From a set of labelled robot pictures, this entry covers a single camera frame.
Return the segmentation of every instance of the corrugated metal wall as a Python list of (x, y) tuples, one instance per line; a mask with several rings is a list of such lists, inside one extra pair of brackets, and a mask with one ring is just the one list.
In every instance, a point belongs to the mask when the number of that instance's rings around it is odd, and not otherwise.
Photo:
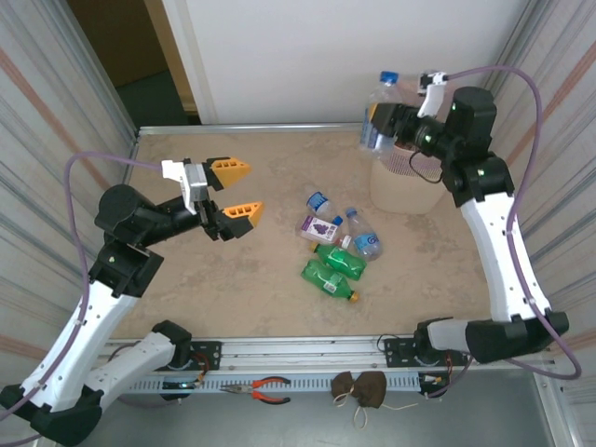
[[(596, 445), (596, 3), (548, 3), (515, 61), (536, 80), (545, 107), (521, 230), (545, 294), (571, 320), (566, 339), (584, 375), (562, 383), (563, 394), (585, 445)], [(509, 76), (497, 108), (493, 148), (519, 183), (534, 132), (532, 93)]]
[[(0, 386), (33, 370), (79, 298), (61, 176), (69, 156), (128, 156), (128, 116), (60, 0), (0, 3)], [(80, 162), (72, 183), (79, 233), (91, 256), (98, 200), (125, 167)]]

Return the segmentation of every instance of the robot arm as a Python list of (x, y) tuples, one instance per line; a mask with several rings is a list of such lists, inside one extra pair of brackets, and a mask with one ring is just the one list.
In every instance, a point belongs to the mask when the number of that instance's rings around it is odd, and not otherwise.
[[(242, 237), (259, 222), (262, 202), (219, 210), (208, 186), (219, 191), (251, 170), (235, 158), (162, 162), (163, 176), (181, 185), (182, 195), (155, 205), (131, 186), (119, 184), (100, 200), (95, 224), (104, 245), (89, 270), (88, 310), (78, 320), (79, 301), (61, 335), (35, 371), (21, 385), (6, 386), (0, 404), (10, 408), (37, 389), (15, 414), (43, 436), (71, 446), (81, 442), (102, 412), (145, 374), (166, 365), (182, 367), (190, 356), (191, 334), (170, 321), (157, 324), (137, 345), (114, 361), (91, 370), (120, 320), (142, 297), (163, 258), (148, 250), (157, 242), (198, 226), (216, 240)], [(75, 326), (70, 349), (43, 386), (41, 377), (64, 349)]]
[[(421, 86), (435, 95), (425, 101), (424, 111), (407, 104), (378, 104), (372, 123), (398, 143), (413, 145), (425, 156), (440, 159), (442, 182), (478, 246), (492, 319), (421, 322), (414, 333), (413, 355), (431, 364), (441, 355), (439, 351), (452, 349), (468, 352), (485, 363), (537, 352), (552, 338), (529, 306), (508, 251), (506, 219), (513, 205), (514, 187), (505, 161), (488, 150), (496, 116), (493, 95), (483, 88), (456, 90), (443, 124), (432, 117), (440, 105), (437, 94), (442, 96), (442, 90), (430, 88), (436, 83), (444, 83), (444, 74), (421, 76)], [(538, 286), (517, 222), (512, 233), (521, 269), (533, 292), (531, 299), (555, 331), (565, 333), (569, 328), (567, 316), (551, 310)]]

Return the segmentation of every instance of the clear plastic bottle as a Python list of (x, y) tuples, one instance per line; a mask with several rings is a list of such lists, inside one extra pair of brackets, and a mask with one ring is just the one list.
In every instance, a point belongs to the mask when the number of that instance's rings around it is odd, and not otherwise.
[(374, 261), (383, 253), (379, 237), (368, 222), (353, 208), (345, 210), (350, 236), (359, 255), (367, 261)]
[(314, 184), (305, 185), (305, 197), (307, 207), (318, 218), (337, 226), (342, 224), (344, 219), (340, 217), (333, 203)]
[(371, 93), (364, 112), (362, 132), (360, 133), (360, 149), (367, 155), (380, 158), (383, 154), (393, 150), (393, 138), (381, 135), (374, 128), (373, 120), (376, 104), (381, 102), (402, 102), (398, 90), (399, 75), (395, 72), (381, 72), (379, 85)]

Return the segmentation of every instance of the table surface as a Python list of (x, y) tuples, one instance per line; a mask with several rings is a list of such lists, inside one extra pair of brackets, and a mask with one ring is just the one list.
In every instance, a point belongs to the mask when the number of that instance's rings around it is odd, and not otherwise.
[[(429, 318), (489, 318), (480, 258), (451, 198), (428, 215), (378, 210), (369, 198), (370, 161), (357, 141), (355, 132), (143, 136), (143, 161), (235, 156), (250, 163), (249, 176), (211, 198), (221, 208), (262, 200), (265, 210), (241, 239), (213, 242), (197, 229), (152, 247), (165, 261), (114, 338), (144, 337), (166, 318), (195, 337), (410, 333)], [(314, 257), (295, 235), (307, 213), (306, 183), (340, 209), (359, 209), (384, 245), (362, 279), (350, 281), (357, 303), (300, 277)], [(147, 169), (136, 168), (130, 184), (155, 203), (180, 194), (177, 183)]]

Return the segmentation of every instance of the plastic bottle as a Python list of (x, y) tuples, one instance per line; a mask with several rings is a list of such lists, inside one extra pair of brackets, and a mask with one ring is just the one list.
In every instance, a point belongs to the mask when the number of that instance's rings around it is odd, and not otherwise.
[(345, 298), (350, 303), (359, 299), (359, 294), (350, 289), (347, 279), (316, 259), (308, 261), (300, 276), (333, 298)]
[(345, 210), (345, 216), (350, 236), (354, 239), (354, 245), (359, 255), (367, 261), (374, 261), (381, 256), (383, 253), (381, 242), (368, 222), (359, 216), (353, 208)]
[(356, 281), (366, 268), (366, 261), (338, 247), (313, 242), (310, 248), (324, 264)]
[(381, 135), (374, 128), (371, 122), (373, 120), (374, 109), (376, 108), (376, 104), (381, 102), (402, 102), (397, 87), (399, 77), (395, 72), (381, 72), (379, 85), (371, 93), (364, 112), (362, 132), (360, 133), (360, 149), (365, 154), (376, 158), (393, 150), (394, 139)]
[(296, 234), (321, 245), (333, 245), (344, 241), (339, 227), (333, 223), (323, 221), (318, 217), (305, 216), (296, 224)]
[(307, 184), (305, 186), (305, 196), (307, 207), (317, 217), (337, 226), (342, 224), (344, 219), (341, 218), (333, 203), (314, 184)]

